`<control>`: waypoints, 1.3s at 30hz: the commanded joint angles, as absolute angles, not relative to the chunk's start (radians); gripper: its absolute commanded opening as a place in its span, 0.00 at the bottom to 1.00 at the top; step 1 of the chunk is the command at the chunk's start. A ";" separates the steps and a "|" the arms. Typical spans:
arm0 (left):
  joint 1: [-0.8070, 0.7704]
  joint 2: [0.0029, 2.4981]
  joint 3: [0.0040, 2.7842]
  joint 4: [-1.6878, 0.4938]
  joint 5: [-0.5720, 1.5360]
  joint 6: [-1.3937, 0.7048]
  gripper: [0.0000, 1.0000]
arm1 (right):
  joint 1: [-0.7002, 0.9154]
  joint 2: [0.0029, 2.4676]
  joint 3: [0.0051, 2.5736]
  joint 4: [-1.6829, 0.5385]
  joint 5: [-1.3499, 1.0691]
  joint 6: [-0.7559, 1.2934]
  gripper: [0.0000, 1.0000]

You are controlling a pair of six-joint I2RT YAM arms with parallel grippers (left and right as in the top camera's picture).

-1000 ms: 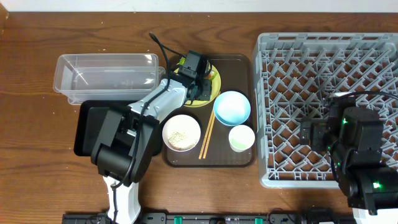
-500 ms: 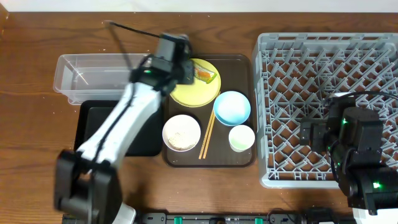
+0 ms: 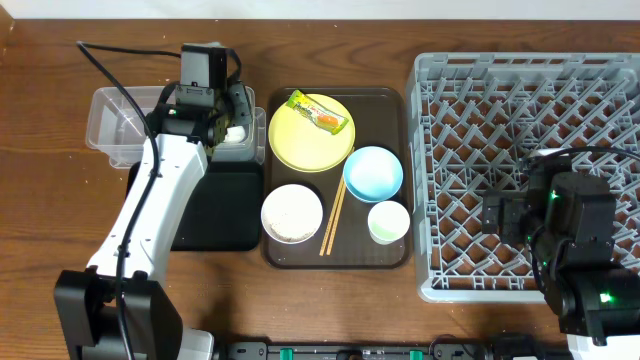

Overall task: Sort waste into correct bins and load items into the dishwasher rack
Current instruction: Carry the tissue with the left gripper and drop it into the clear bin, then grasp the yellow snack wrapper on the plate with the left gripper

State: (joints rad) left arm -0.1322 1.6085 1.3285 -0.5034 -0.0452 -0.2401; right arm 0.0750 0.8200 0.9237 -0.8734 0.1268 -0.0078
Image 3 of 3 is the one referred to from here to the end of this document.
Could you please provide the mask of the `white rice bowl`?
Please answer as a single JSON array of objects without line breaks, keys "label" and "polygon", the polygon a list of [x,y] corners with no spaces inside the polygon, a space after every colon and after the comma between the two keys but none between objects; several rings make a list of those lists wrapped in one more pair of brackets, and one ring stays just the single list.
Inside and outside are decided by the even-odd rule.
[{"label": "white rice bowl", "polygon": [[275,241],[293,245],[310,239],[320,228],[323,205],[310,188],[287,184],[271,191],[261,208],[261,223]]}]

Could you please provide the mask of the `white cup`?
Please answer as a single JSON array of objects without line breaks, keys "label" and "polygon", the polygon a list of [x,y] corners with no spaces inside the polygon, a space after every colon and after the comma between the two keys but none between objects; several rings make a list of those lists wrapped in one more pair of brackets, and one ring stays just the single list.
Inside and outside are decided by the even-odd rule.
[{"label": "white cup", "polygon": [[391,244],[408,232],[410,215],[398,202],[380,202],[369,211],[367,226],[374,242],[381,245]]}]

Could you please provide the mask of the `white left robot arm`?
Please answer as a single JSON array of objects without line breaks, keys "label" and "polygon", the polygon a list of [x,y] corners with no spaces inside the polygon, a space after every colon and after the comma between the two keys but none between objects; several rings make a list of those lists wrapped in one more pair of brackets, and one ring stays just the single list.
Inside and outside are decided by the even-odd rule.
[{"label": "white left robot arm", "polygon": [[171,83],[146,117],[153,131],[123,208],[83,271],[64,270],[54,301],[72,359],[213,359],[214,337],[184,325],[166,294],[169,254],[252,249],[263,176],[249,162],[210,162],[206,146],[229,115],[251,119],[234,85],[216,91]]}]

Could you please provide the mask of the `green snack wrapper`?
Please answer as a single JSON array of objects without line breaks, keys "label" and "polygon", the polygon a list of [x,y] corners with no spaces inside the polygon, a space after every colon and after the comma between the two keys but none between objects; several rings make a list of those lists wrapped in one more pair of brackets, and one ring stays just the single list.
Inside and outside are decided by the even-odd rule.
[{"label": "green snack wrapper", "polygon": [[288,98],[286,106],[332,135],[341,132],[349,122],[347,117],[328,109],[298,89]]}]

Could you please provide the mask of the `white tissue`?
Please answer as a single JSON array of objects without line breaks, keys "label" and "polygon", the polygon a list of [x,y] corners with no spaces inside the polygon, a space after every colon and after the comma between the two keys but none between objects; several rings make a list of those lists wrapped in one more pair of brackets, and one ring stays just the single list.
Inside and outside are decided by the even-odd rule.
[{"label": "white tissue", "polygon": [[227,129],[223,143],[234,145],[244,142],[248,137],[248,130],[245,126],[234,126]]}]

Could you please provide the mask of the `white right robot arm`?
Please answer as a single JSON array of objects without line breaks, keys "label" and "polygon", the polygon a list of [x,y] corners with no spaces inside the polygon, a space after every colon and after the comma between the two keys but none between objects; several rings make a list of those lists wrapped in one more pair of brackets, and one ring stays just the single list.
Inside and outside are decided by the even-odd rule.
[{"label": "white right robot arm", "polygon": [[534,280],[562,333],[597,348],[639,333],[639,277],[613,259],[616,198],[606,180],[536,174],[524,192],[488,190],[482,231],[528,248]]}]

